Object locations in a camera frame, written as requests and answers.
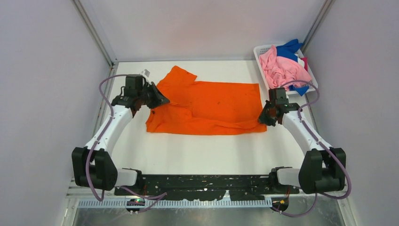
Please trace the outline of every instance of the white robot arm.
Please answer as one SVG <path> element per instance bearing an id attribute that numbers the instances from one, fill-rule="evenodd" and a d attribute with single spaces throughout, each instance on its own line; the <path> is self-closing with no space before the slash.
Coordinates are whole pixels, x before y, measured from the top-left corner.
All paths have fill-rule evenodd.
<path id="1" fill-rule="evenodd" d="M 135 169 L 116 169 L 111 155 L 120 134 L 133 119 L 142 105 L 155 108 L 169 103 L 153 82 L 139 74 L 126 75 L 124 93 L 116 96 L 111 105 L 108 117 L 111 120 L 103 123 L 94 137 L 83 147 L 76 147 L 72 152 L 73 173 L 78 186 L 89 186 L 86 162 L 88 157 L 89 176 L 94 188 L 106 191 L 118 186 L 132 186 L 136 183 L 138 173 Z"/>
<path id="2" fill-rule="evenodd" d="M 345 152 L 323 140 L 303 116 L 299 105 L 289 103 L 284 88 L 270 89 L 269 98 L 259 122 L 268 126 L 276 126 L 276 122 L 282 124 L 305 154 L 300 169 L 279 167 L 272 170 L 269 176 L 275 178 L 275 186 L 296 186 L 307 194 L 343 190 L 345 175 L 330 153 L 345 167 Z"/>

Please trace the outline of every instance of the white plastic basket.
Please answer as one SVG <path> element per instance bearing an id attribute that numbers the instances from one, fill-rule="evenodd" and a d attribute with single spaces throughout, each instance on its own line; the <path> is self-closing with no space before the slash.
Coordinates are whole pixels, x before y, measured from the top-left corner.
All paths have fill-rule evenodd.
<path id="1" fill-rule="evenodd" d="M 257 47 L 254 48 L 254 54 L 255 54 L 256 62 L 258 63 L 258 67 L 259 67 L 259 70 L 261 71 L 262 79 L 263 79 L 263 82 L 264 82 L 267 90 L 269 90 L 269 85 L 267 84 L 266 77 L 265 77 L 264 72 L 262 70 L 261 62 L 259 61 L 259 55 L 267 52 L 268 50 L 270 50 L 270 48 L 271 48 L 271 45 L 257 46 Z M 299 55 L 300 58 L 304 57 L 302 52 L 301 52 L 301 50 L 298 50 L 296 53 Z M 309 65 L 308 65 L 308 73 L 312 77 L 311 83 L 318 88 L 319 85 L 317 84 L 316 79 L 314 78 L 314 75 L 311 72 L 311 68 L 309 67 Z M 309 87 L 309 89 L 306 92 L 312 92 L 312 91 L 315 91 L 315 89 L 313 87 Z M 294 91 L 287 91 L 286 94 L 287 95 L 299 95 L 298 92 L 296 92 L 295 90 Z"/>

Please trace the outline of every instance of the orange t-shirt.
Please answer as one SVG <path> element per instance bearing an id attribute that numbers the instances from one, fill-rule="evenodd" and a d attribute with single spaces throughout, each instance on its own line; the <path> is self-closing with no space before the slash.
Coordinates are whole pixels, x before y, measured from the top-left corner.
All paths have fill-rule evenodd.
<path id="1" fill-rule="evenodd" d="M 170 103 L 151 110 L 147 132 L 235 135 L 265 132 L 258 84 L 195 81 L 174 66 L 157 88 Z"/>

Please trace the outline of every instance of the white table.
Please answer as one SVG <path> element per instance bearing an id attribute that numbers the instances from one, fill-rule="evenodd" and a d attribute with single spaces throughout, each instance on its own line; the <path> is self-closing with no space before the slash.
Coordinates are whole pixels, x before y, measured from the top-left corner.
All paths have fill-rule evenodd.
<path id="1" fill-rule="evenodd" d="M 177 65 L 198 76 L 198 81 L 259 83 L 264 104 L 268 93 L 256 61 L 161 61 L 119 63 L 117 74 L 151 72 L 157 84 Z M 125 79 L 116 78 L 111 98 Z M 306 103 L 305 97 L 290 102 Z M 303 152 L 282 125 L 267 132 L 236 136 L 193 136 L 147 133 L 150 110 L 143 106 L 117 141 L 112 159 L 117 168 L 133 168 L 144 174 L 268 174 L 278 166 L 300 168 Z M 311 121 L 309 110 L 304 115 Z"/>

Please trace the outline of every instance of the pink cloth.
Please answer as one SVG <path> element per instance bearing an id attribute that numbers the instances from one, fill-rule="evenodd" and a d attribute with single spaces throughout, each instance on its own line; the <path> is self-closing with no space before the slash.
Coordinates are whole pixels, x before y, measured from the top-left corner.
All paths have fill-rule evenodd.
<path id="1" fill-rule="evenodd" d="M 269 51 L 260 55 L 259 61 L 266 76 L 267 84 L 271 89 L 280 87 L 282 84 L 292 80 L 311 81 L 309 73 L 297 62 L 277 56 L 275 46 L 271 46 Z M 294 85 L 295 87 L 303 86 L 301 82 L 294 82 L 286 85 L 284 88 L 288 90 L 288 86 L 290 85 Z"/>

